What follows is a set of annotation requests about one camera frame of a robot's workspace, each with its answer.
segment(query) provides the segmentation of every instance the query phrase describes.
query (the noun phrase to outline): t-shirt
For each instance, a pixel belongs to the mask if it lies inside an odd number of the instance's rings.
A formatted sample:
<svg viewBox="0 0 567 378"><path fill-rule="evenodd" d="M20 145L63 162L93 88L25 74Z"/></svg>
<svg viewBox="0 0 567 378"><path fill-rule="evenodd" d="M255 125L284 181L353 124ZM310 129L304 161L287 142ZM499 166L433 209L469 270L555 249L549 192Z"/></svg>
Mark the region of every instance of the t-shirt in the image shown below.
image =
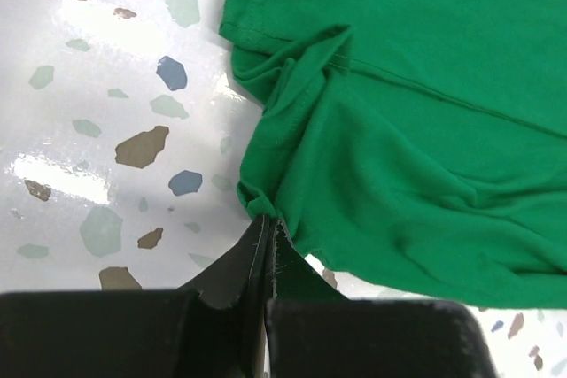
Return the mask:
<svg viewBox="0 0 567 378"><path fill-rule="evenodd" d="M221 35L264 105L251 216L368 282L567 308L567 0L226 0Z"/></svg>

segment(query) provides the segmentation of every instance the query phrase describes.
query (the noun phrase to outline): speckled surface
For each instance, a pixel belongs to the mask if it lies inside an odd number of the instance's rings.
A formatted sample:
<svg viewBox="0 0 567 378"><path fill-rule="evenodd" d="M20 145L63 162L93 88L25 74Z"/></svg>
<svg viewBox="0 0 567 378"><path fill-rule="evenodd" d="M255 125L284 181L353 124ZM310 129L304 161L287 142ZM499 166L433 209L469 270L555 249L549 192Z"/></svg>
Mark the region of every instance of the speckled surface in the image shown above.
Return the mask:
<svg viewBox="0 0 567 378"><path fill-rule="evenodd" d="M0 9L0 291L173 288L221 256L249 222L233 188L260 117L229 77L222 0ZM567 377L567 312L470 309L501 376Z"/></svg>

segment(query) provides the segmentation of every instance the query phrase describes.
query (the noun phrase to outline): light green speck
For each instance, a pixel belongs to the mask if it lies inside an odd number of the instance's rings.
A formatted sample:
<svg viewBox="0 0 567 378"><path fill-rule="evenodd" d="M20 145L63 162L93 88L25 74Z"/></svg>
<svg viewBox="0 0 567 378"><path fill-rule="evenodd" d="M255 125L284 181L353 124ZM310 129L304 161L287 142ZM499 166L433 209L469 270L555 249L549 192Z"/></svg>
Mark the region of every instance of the light green speck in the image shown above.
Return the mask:
<svg viewBox="0 0 567 378"><path fill-rule="evenodd" d="M54 73L53 66L38 66L32 78L29 79L29 84L34 89L43 89L53 81Z"/></svg>
<svg viewBox="0 0 567 378"><path fill-rule="evenodd" d="M118 97L120 99L128 99L128 95L126 95L121 89L108 89L108 97Z"/></svg>
<svg viewBox="0 0 567 378"><path fill-rule="evenodd" d="M166 5L171 18L183 28L197 24L201 19L198 0L166 0Z"/></svg>
<svg viewBox="0 0 567 378"><path fill-rule="evenodd" d="M561 372L563 372L566 366L567 366L567 358L563 359L561 362L553 366L550 372L553 376L565 376L565 375L561 375Z"/></svg>
<svg viewBox="0 0 567 378"><path fill-rule="evenodd" d="M230 136L222 138L221 154L226 154L231 147L232 147L232 138Z"/></svg>
<svg viewBox="0 0 567 378"><path fill-rule="evenodd" d="M99 126L90 120L73 120L73 127L77 133L90 137L99 137L102 132Z"/></svg>
<svg viewBox="0 0 567 378"><path fill-rule="evenodd" d="M86 52L90 49L90 46L87 42L82 39L73 39L69 42L65 43L69 48L80 50L81 52Z"/></svg>
<svg viewBox="0 0 567 378"><path fill-rule="evenodd" d="M219 174L213 176L211 183L222 191L231 190L233 188L232 181L230 181L228 177L223 177Z"/></svg>
<svg viewBox="0 0 567 378"><path fill-rule="evenodd" d="M214 263L214 259L207 257L207 256L200 256L198 254L190 254L191 259L195 262L195 264L203 269L208 268L210 265Z"/></svg>
<svg viewBox="0 0 567 378"><path fill-rule="evenodd" d="M138 210L139 210L140 212L147 212L147 211L148 211L148 208L150 208L150 207L148 206L148 201L147 201L145 198L142 198L142 199L140 200L140 203L138 204Z"/></svg>
<svg viewBox="0 0 567 378"><path fill-rule="evenodd" d="M165 115L167 117L186 119L189 114L183 108L183 105L177 102L169 95L161 95L150 101L151 110L156 114Z"/></svg>
<svg viewBox="0 0 567 378"><path fill-rule="evenodd" d="M406 293L394 288L385 288L379 294L380 298L403 298Z"/></svg>
<svg viewBox="0 0 567 378"><path fill-rule="evenodd" d="M196 234L198 234L201 231L201 226L195 221L192 221L191 223L185 223L184 226L187 229L195 232Z"/></svg>
<svg viewBox="0 0 567 378"><path fill-rule="evenodd" d="M85 248L96 257L120 251L122 221L110 208L94 207L79 228Z"/></svg>
<svg viewBox="0 0 567 378"><path fill-rule="evenodd" d="M84 172L85 170L88 170L90 167L90 164L88 161L81 161L79 164L77 164L76 166L73 167L73 171L74 172Z"/></svg>
<svg viewBox="0 0 567 378"><path fill-rule="evenodd" d="M18 248L18 254L25 258L35 259L47 257L50 253L50 249L43 247L42 245L33 245L32 243L27 243Z"/></svg>
<svg viewBox="0 0 567 378"><path fill-rule="evenodd" d="M11 215L14 216L16 219L20 219L20 220L21 220L21 219L24 218L24 216L22 216L21 214L19 214L18 210L16 210L15 208L12 208L12 209L10 210L10 213L11 213Z"/></svg>

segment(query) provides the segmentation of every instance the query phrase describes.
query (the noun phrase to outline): green fabric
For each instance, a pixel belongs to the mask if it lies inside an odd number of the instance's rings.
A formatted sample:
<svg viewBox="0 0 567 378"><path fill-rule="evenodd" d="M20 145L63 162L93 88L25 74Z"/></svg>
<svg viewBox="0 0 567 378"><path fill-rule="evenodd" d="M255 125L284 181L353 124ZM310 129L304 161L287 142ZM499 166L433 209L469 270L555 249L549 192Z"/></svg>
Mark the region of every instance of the green fabric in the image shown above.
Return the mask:
<svg viewBox="0 0 567 378"><path fill-rule="evenodd" d="M221 34L265 107L251 216L369 282L567 307L567 0L227 0Z"/></svg>

